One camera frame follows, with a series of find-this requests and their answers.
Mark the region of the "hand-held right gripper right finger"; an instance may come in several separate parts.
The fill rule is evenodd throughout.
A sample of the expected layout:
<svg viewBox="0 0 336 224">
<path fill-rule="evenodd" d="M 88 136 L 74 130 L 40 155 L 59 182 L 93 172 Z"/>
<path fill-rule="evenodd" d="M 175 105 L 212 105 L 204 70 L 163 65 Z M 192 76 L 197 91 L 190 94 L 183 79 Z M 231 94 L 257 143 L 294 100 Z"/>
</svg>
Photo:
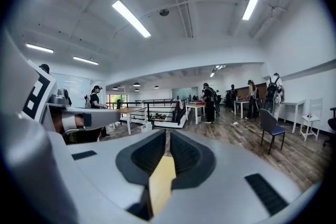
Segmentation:
<svg viewBox="0 0 336 224">
<path fill-rule="evenodd" d="M 170 151 L 177 169 L 170 218 L 269 218 L 302 193 L 241 146 L 173 130 Z"/>
</svg>

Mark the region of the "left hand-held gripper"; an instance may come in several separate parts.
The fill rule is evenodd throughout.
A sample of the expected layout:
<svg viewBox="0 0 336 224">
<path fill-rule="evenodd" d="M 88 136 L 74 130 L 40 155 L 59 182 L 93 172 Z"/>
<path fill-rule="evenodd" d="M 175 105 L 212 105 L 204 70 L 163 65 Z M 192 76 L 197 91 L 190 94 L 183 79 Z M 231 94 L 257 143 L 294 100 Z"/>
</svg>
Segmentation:
<svg viewBox="0 0 336 224">
<path fill-rule="evenodd" d="M 3 113 L 42 124 L 47 129 L 68 134 L 91 127 L 91 115 L 70 112 L 62 88 L 56 80 L 26 59 L 3 30 Z"/>
</svg>

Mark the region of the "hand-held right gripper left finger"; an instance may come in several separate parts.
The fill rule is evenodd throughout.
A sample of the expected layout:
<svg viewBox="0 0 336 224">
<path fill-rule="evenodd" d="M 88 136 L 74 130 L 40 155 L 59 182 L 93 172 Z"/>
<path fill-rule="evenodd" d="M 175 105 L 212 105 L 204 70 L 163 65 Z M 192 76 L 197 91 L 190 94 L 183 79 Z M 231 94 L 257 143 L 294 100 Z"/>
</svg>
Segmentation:
<svg viewBox="0 0 336 224">
<path fill-rule="evenodd" d="M 165 153 L 165 145 L 166 131 L 155 129 L 68 148 L 93 185 L 117 206 L 130 210 L 150 204 L 149 178 Z"/>
</svg>

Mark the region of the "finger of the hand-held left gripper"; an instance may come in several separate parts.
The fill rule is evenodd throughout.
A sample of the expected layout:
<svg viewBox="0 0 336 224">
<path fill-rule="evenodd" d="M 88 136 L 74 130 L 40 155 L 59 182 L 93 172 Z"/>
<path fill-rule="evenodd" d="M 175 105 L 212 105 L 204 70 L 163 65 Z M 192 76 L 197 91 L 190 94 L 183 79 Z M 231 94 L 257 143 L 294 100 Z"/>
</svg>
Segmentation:
<svg viewBox="0 0 336 224">
<path fill-rule="evenodd" d="M 121 119 L 122 110 L 91 109 L 91 130 L 96 130 L 104 126 L 115 124 Z"/>
</svg>

